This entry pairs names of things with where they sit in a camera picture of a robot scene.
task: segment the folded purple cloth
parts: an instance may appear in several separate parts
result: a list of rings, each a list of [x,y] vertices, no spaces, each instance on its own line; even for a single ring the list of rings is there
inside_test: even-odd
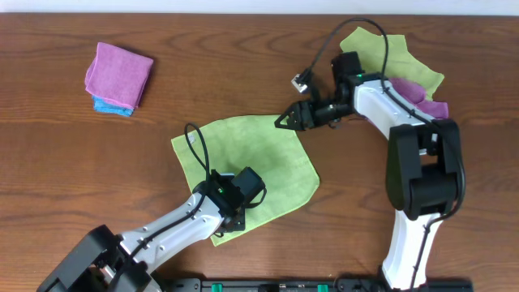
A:
[[[86,90],[106,103],[133,110],[139,105],[152,64],[151,58],[100,42],[84,80]]]
[[[448,118],[447,102],[428,101],[425,88],[405,78],[389,78],[392,87],[408,102],[426,114],[434,118]]]

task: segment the wood grain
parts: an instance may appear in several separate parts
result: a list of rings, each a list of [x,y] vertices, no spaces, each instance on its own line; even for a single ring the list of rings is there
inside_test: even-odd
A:
[[[301,98],[290,80],[344,18],[0,15],[0,290],[34,291],[95,226],[121,232],[179,206],[189,190],[169,139],[187,121],[283,111]],[[373,19],[404,34],[417,59],[445,74],[435,99],[448,101],[461,127],[465,205],[440,228],[427,274],[470,277],[477,291],[515,290],[519,19]],[[328,82],[328,61],[353,30],[340,33],[316,68]],[[98,41],[155,59],[131,118],[92,110],[84,74]],[[307,205],[220,247],[196,243],[160,272],[375,273],[394,220],[384,193],[387,142],[359,121],[299,138],[321,177]]]

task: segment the white wall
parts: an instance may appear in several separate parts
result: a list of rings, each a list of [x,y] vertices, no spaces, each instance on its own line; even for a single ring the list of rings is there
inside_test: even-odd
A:
[[[519,0],[0,0],[0,11],[519,15]]]

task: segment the light green cloth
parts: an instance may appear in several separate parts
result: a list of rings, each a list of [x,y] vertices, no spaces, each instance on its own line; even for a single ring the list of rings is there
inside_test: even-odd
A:
[[[264,180],[268,190],[260,206],[246,210],[246,230],[225,234],[223,238],[212,236],[215,246],[303,206],[319,186],[319,176],[295,131],[275,128],[277,117],[227,118],[200,129],[208,146],[211,169],[221,174],[238,174],[250,166]],[[192,133],[195,137],[193,148],[203,161],[199,137]],[[187,184],[193,189],[205,180],[204,169],[189,150],[184,135],[172,139],[171,143],[184,169]]]
[[[434,72],[429,67],[415,59],[407,50],[405,37],[389,35],[389,57],[385,75],[387,77],[401,77],[422,85],[427,91],[427,99],[432,100],[432,94],[440,86],[444,75]],[[357,51],[358,58],[366,73],[380,72],[384,60],[384,39],[357,28],[341,42],[343,52]]]

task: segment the cloth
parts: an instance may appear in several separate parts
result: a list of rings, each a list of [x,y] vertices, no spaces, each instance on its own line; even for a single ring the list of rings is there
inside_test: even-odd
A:
[[[125,117],[130,117],[131,114],[133,114],[132,109],[125,109],[121,106],[111,105],[111,104],[103,101],[102,98],[92,96],[92,99],[94,100],[94,110],[95,111],[98,111],[101,113],[108,113],[108,114],[120,114]]]
[[[211,122],[201,128],[208,147],[211,169],[238,174],[250,166],[265,182],[268,193],[261,205],[246,210],[246,230],[212,236],[215,246],[245,234],[303,206],[319,186],[315,172],[295,131],[277,129],[277,115],[243,116]],[[196,132],[194,150],[202,161],[203,151]],[[205,180],[204,169],[189,150],[184,135],[171,140],[192,190]],[[253,200],[259,201],[261,193]]]
[[[414,58],[407,50],[404,36],[389,35],[388,41],[389,56],[385,75],[405,78],[420,84],[427,92],[426,99],[432,101],[432,95],[440,86],[444,75],[434,72]],[[357,51],[362,68],[366,73],[382,69],[385,45],[381,36],[372,34],[363,28],[357,28],[341,42],[341,49],[344,52]]]
[[[151,58],[100,42],[84,80],[86,90],[106,103],[133,110],[139,105],[152,64]]]
[[[405,78],[389,78],[392,87],[400,93],[408,102],[426,114],[434,118],[448,118],[447,102],[426,100],[425,88]]]

